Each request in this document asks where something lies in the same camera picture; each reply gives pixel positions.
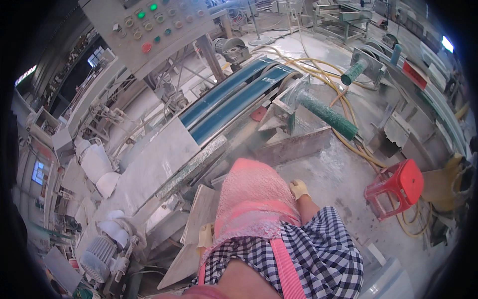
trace pink strap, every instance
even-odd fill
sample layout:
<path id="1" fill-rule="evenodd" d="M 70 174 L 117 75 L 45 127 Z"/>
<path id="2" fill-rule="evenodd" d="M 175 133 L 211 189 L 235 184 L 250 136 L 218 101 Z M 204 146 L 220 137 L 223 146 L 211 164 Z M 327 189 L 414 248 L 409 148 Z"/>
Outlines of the pink strap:
<path id="1" fill-rule="evenodd" d="M 272 252 L 274 253 L 279 280 L 282 286 L 284 299 L 305 299 L 304 289 L 295 270 L 292 259 L 285 248 L 284 241 L 279 238 L 270 239 Z"/>
<path id="2" fill-rule="evenodd" d="M 199 277 L 197 278 L 197 284 L 199 286 L 204 285 L 204 279 L 206 278 L 206 263 L 204 263 L 200 268 L 199 268 Z"/>

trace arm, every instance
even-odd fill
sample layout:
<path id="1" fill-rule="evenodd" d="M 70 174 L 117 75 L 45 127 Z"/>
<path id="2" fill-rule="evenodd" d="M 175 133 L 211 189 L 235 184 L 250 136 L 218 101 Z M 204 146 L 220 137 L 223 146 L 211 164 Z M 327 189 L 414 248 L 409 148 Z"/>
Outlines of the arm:
<path id="1" fill-rule="evenodd" d="M 314 204 L 312 198 L 308 194 L 303 194 L 299 199 L 296 201 L 297 210 L 300 213 L 300 218 L 302 225 L 309 222 L 312 217 L 317 214 L 320 208 Z"/>
<path id="2" fill-rule="evenodd" d="M 302 225 L 304 225 L 317 214 L 320 208 L 312 201 L 307 191 L 307 186 L 303 181 L 295 179 L 289 184 L 289 188 L 292 195 L 295 196 L 295 204 L 299 211 Z"/>

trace red button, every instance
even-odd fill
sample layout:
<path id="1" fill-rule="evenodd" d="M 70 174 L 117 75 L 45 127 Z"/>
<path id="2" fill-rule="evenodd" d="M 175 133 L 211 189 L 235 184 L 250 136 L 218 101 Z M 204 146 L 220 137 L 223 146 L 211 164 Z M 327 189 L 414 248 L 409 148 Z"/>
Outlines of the red button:
<path id="1" fill-rule="evenodd" d="M 145 43 L 141 46 L 141 51 L 143 51 L 143 53 L 148 53 L 149 51 L 151 51 L 151 48 L 152 48 L 151 43 L 145 42 Z"/>

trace window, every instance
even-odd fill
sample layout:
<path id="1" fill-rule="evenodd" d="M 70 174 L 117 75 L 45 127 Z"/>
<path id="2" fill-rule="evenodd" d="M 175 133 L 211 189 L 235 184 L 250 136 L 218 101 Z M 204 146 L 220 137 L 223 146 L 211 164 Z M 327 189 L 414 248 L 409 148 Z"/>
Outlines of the window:
<path id="1" fill-rule="evenodd" d="M 451 44 L 451 42 L 443 36 L 442 38 L 442 45 L 443 47 L 445 47 L 446 50 L 450 51 L 453 53 L 453 45 Z"/>
<path id="2" fill-rule="evenodd" d="M 101 54 L 103 54 L 105 50 L 103 49 L 103 47 L 99 47 L 98 49 L 96 49 L 93 54 L 91 54 L 91 56 L 88 58 L 88 63 L 91 65 L 91 67 L 95 67 L 98 62 L 99 62 L 99 57 L 101 56 Z"/>
<path id="3" fill-rule="evenodd" d="M 40 161 L 35 162 L 35 167 L 33 168 L 32 180 L 37 182 L 40 185 L 43 185 L 43 163 Z"/>
<path id="4" fill-rule="evenodd" d="M 18 78 L 18 79 L 15 81 L 15 86 L 17 86 L 20 82 L 23 81 L 23 79 L 25 79 L 26 77 L 28 77 L 28 75 L 30 75 L 31 73 L 33 73 L 35 70 L 36 70 L 36 66 L 31 67 L 28 71 L 26 71 L 23 75 L 20 76 L 20 78 Z"/>

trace hand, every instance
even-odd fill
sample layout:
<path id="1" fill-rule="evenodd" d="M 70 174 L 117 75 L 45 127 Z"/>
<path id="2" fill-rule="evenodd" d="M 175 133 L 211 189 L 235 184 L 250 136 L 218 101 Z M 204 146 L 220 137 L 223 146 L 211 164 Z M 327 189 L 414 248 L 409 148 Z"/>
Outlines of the hand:
<path id="1" fill-rule="evenodd" d="M 197 242 L 196 253 L 201 255 L 201 247 L 208 248 L 212 246 L 212 235 L 214 234 L 214 223 L 208 223 L 199 229 L 199 240 Z"/>
<path id="2" fill-rule="evenodd" d="M 291 189 L 292 195 L 295 196 L 296 201 L 304 194 L 307 194 L 310 197 L 309 191 L 307 191 L 307 186 L 299 179 L 293 180 L 289 184 L 289 188 Z"/>

